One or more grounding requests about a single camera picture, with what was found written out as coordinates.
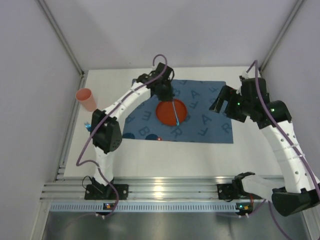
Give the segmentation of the red round plate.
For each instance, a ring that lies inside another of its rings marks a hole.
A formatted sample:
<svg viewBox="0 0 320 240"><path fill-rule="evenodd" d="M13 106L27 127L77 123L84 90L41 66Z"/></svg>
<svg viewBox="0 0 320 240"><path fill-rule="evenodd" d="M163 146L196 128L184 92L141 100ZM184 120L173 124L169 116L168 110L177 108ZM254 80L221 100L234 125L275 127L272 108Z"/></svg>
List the red round plate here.
<svg viewBox="0 0 320 240"><path fill-rule="evenodd" d="M179 118L179 123L184 122L188 115L186 105L179 99L174 99L175 107ZM173 110L172 101L161 101L156 109L155 114L157 119L166 126L176 126L176 118Z"/></svg>

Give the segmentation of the blue plastic spoon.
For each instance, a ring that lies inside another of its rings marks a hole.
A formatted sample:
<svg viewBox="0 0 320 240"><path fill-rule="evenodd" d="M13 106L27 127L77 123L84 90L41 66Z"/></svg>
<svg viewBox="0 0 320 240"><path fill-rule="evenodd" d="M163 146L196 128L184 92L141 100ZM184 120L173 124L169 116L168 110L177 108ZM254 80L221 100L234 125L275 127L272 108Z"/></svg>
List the blue plastic spoon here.
<svg viewBox="0 0 320 240"><path fill-rule="evenodd" d="M174 112L174 116L175 116L175 120L176 120L176 125L180 126L180 120L179 120L179 117L178 117L178 113L177 113L177 109L176 109L176 106L175 106L175 100L174 99L172 100L172 107L173 107L173 112Z"/></svg>

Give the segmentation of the blue letter-print placemat cloth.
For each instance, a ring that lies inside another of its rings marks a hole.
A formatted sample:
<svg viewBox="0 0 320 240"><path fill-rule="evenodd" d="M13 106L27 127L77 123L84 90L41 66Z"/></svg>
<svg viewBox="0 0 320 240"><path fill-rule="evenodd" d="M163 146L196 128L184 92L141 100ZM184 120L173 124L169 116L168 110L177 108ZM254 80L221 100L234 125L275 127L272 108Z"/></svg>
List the blue letter-print placemat cloth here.
<svg viewBox="0 0 320 240"><path fill-rule="evenodd" d="M232 122L222 112L209 110L224 81L172 81L174 99L182 101L187 117L179 126L161 123L156 107L161 102L156 96L138 106L125 120L123 138L134 140L162 140L210 144L232 144Z"/></svg>

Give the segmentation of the pink plastic cup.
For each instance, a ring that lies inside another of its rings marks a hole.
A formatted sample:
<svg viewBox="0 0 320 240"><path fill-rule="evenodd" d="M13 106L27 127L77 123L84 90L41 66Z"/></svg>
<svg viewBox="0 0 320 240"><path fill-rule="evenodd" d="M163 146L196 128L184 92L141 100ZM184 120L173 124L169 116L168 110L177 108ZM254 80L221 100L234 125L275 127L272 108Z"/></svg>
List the pink plastic cup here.
<svg viewBox="0 0 320 240"><path fill-rule="evenodd" d="M97 109L95 98L89 88L79 89L75 98L88 112L94 112Z"/></svg>

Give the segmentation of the blue plastic fork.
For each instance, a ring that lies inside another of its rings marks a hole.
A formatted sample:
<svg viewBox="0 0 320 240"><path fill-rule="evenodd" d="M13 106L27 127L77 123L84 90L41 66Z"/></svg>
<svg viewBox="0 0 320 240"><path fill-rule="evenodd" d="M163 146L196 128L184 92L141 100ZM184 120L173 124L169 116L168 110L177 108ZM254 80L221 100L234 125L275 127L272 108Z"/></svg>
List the blue plastic fork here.
<svg viewBox="0 0 320 240"><path fill-rule="evenodd" d="M84 126L89 132L91 131L91 124L89 122L85 122Z"/></svg>

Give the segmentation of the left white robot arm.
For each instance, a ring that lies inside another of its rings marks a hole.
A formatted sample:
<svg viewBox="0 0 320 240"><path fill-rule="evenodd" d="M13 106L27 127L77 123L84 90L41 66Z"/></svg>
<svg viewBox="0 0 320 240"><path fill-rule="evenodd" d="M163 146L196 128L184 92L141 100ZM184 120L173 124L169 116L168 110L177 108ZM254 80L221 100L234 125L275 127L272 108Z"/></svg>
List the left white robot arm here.
<svg viewBox="0 0 320 240"><path fill-rule="evenodd" d="M173 100L174 70L160 62L150 73L140 75L119 100L92 114L92 144L96 155L96 170L86 186L85 200L107 200L116 197L114 161L123 140L126 118L142 103L156 96L160 101Z"/></svg>

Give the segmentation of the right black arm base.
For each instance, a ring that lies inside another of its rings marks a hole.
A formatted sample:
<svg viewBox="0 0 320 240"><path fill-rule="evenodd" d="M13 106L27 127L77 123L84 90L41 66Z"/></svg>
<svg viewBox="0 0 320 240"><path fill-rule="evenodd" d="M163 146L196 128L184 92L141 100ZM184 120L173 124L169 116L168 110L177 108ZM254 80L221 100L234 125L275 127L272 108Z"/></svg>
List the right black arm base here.
<svg viewBox="0 0 320 240"><path fill-rule="evenodd" d="M218 199L226 202L238 200L239 196L231 183L217 184Z"/></svg>

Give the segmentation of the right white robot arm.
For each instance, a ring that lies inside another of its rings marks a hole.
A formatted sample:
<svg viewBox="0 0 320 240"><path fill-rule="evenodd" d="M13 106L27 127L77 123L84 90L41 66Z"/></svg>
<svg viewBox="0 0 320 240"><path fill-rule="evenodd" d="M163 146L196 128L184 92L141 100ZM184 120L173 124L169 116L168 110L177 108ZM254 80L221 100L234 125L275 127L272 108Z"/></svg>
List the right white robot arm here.
<svg viewBox="0 0 320 240"><path fill-rule="evenodd" d="M239 89L223 86L210 111L219 113L224 102L227 118L242 123L250 118L257 124L284 178L284 185L280 185L254 172L240 173L232 180L232 198L258 196L272 202L284 217L319 205L316 188L320 181L309 174L301 160L304 154L295 136L292 116L283 101L270 100L265 79L242 78Z"/></svg>

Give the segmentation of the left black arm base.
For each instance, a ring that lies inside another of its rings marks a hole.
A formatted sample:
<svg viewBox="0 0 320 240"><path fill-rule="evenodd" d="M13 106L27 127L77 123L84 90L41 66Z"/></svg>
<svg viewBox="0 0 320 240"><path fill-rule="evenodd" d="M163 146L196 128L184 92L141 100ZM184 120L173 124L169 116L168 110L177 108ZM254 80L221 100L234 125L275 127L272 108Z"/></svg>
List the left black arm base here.
<svg viewBox="0 0 320 240"><path fill-rule="evenodd" d="M114 184L115 190L108 186L98 186L93 184L88 184L86 186L86 191L84 195L85 200L116 200L117 195L119 195L119 200L126 200L129 194L128 184Z"/></svg>

